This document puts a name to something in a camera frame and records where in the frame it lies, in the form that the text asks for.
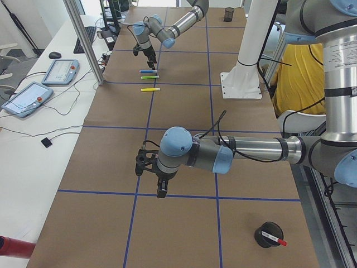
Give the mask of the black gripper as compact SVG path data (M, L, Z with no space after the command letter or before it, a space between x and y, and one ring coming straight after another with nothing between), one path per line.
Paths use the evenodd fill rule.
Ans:
M165 198L168 192L168 181L175 177L177 171L174 173L165 173L158 169L156 171L156 175L158 177L157 182L157 194L158 198Z
M157 64L157 61L156 61L156 57L155 57L154 48L152 46L150 46L146 49L143 49L143 53L148 58L148 60L147 60L148 67L151 68L152 70L155 70L156 69L155 65Z

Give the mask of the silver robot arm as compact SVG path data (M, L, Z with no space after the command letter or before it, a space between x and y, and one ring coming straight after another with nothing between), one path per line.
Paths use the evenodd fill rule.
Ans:
M192 136L169 128L155 155L157 196L180 165L225 174L234 158L302 164L350 187L356 186L356 2L289 1L285 41L323 47L326 131L321 136L258 140L231 136Z
M192 9L169 28L164 28L162 20L158 15L153 15L144 21L134 23L132 25L133 36L137 42L133 48L134 56L137 56L139 52L143 52L147 57L148 67L154 70L157 60L155 50L149 38L150 35L153 35L165 48L169 49L173 47L176 39L181 34L201 21L208 12L209 1L189 1L189 4Z

